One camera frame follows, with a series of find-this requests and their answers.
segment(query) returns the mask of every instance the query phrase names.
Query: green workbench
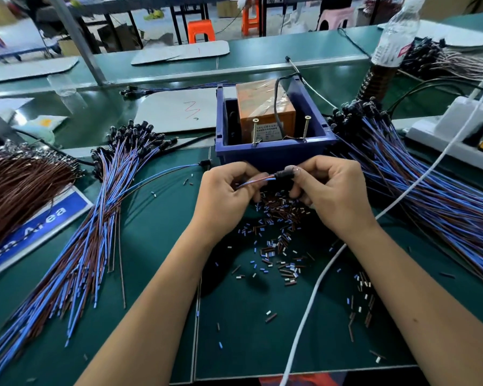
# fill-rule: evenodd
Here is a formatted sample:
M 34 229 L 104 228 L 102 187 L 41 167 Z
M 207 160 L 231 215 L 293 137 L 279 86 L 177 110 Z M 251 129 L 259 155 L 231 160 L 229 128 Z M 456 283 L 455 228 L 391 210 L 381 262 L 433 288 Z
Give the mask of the green workbench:
M 451 24 L 465 26 L 468 18 L 460 17 Z M 483 16 L 471 18 L 474 23 L 467 25 L 469 28 L 483 27 Z M 369 52 L 373 51 L 380 35 L 375 27 L 350 29 L 348 33 Z M 290 70 L 274 70 L 264 66 L 254 68 L 283 63 L 286 55 L 294 61 L 308 61 L 359 54 L 354 46 L 334 31 L 245 39 L 230 42 L 230 48 L 231 53 L 219 58 L 218 63 L 213 58 L 136 68 L 130 66 L 132 52 L 99 55 L 97 59 L 106 77 L 115 82 L 114 86 L 103 89 L 95 86 L 89 71 L 82 67 L 82 62 L 79 63 L 69 74 L 74 82 L 81 85 L 79 92 L 88 103 L 88 108 L 71 116 L 57 129 L 56 142 L 65 149 L 104 144 L 109 126 L 124 124 L 136 114 L 140 101 L 124 101 L 118 94 L 123 88 L 122 84 L 129 81 L 138 80 L 136 84 L 142 86 L 189 85 L 220 79 L 256 81 L 289 74 Z M 305 79 L 336 105 L 354 98 L 367 69 L 368 61 L 349 58 L 336 64 L 300 68 Z M 186 76 L 192 71 L 212 70 L 225 73 L 209 77 Z M 149 83 L 150 79 L 157 81 L 159 77 L 167 75 L 179 76 L 176 78 L 178 82 L 161 80 Z M 387 107 L 414 84 L 406 77 L 396 77 L 384 106 Z M 0 84 L 0 96 L 34 97 L 20 109 L 27 119 L 48 113 L 70 115 L 58 96 L 49 90 L 46 78 Z M 330 111 L 318 97 L 312 95 L 312 98 L 321 112 Z M 395 117 L 440 115 L 452 99 L 452 96 L 443 92 L 426 90 L 406 99 L 396 110 Z M 411 148 L 427 161 L 432 161 L 436 154 L 414 144 Z M 150 163 L 139 174 L 139 179 L 169 167 L 198 162 L 210 155 L 214 159 L 214 149 L 208 147 L 181 150 Z M 483 172 L 475 168 L 450 158 L 442 161 L 441 168 L 483 187 Z M 201 172 L 201 169 L 188 168 L 172 173 L 140 189 L 132 199 L 125 201 L 122 210 L 122 254 L 128 307 L 142 292 L 189 222 Z M 191 178 L 192 173 L 194 185 L 183 186 L 183 180 Z M 79 188 L 94 200 L 99 184 L 85 178 L 79 183 Z M 151 195 L 151 191 L 157 194 L 157 198 Z M 254 208 L 250 207 L 241 225 L 259 218 Z M 419 265 L 483 322 L 483 284 L 480 281 L 447 258 L 424 235 L 399 219 L 385 217 L 380 222 L 405 250 L 411 250 L 412 257 Z M 78 224 L 78 221 L 75 222 L 0 274 L 0 325 L 43 276 Z M 193 301 L 188 314 L 172 383 L 283 372 L 312 287 L 328 262 L 329 254 L 333 254 L 330 248 L 335 237 L 320 224 L 315 214 L 310 214 L 302 223 L 302 229 L 294 233 L 290 250 L 296 250 L 300 256 L 309 252 L 315 261 L 308 261 L 297 285 L 284 287 L 282 279 L 273 270 L 269 274 L 258 273 L 254 279 L 251 278 L 253 270 L 249 261 L 259 258 L 258 254 L 254 254 L 254 240 L 258 239 L 260 244 L 257 246 L 260 246 L 264 240 L 275 238 L 275 235 L 276 232 L 270 228 L 265 233 L 268 237 L 261 239 L 245 238 L 234 231 L 214 249 L 203 273 L 198 300 Z M 236 280 L 231 275 L 237 265 L 242 265 L 240 273 L 247 275 L 246 280 Z M 292 372 L 415 364 L 379 300 L 376 301 L 371 327 L 365 328 L 358 315 L 353 327 L 355 342 L 350 342 L 347 330 L 350 309 L 346 300 L 351 295 L 357 298 L 353 276 L 360 270 L 354 256 L 346 252 L 325 277 L 305 325 Z M 456 279 L 443 277 L 439 272 L 450 273 Z M 76 381 L 87 365 L 84 355 L 88 360 L 95 355 L 126 312 L 122 306 L 118 271 L 104 280 L 97 308 L 89 307 L 85 311 L 69 347 L 64 348 L 65 320 L 51 321 L 42 335 L 5 371 L 0 385 L 19 384 L 28 378 L 37 378 L 36 384 L 41 385 L 65 386 Z M 265 313 L 269 310 L 277 312 L 278 316 L 265 324 Z M 217 323 L 220 324 L 220 332 L 217 331 Z M 224 346 L 223 350 L 219 349 L 219 341 Z M 368 350 L 379 352 L 387 360 L 376 364 L 375 357 Z

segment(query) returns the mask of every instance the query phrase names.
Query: plastic water bottle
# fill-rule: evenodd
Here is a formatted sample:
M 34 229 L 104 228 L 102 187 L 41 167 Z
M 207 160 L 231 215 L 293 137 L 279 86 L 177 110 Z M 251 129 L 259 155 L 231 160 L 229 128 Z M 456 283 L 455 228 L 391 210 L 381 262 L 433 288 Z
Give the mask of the plastic water bottle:
M 395 76 L 419 30 L 419 11 L 424 1 L 404 0 L 402 9 L 387 23 L 370 60 L 371 66 L 361 84 L 358 99 L 369 100 L 374 96 L 378 101 L 382 101 L 385 97 L 388 84 Z

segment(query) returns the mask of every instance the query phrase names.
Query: orange plastic stool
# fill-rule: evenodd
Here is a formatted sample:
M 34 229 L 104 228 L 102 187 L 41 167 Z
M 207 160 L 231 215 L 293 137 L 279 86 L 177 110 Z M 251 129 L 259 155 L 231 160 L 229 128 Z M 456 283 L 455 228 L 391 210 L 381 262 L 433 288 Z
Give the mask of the orange plastic stool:
M 215 40 L 215 30 L 211 20 L 196 20 L 188 23 L 188 43 L 197 43 L 195 36 L 197 34 L 206 34 L 207 40 L 210 42 Z
M 256 17 L 249 18 L 249 8 L 243 8 L 241 12 L 241 32 L 244 36 L 249 35 L 249 29 L 257 28 L 259 33 L 259 5 L 256 4 Z

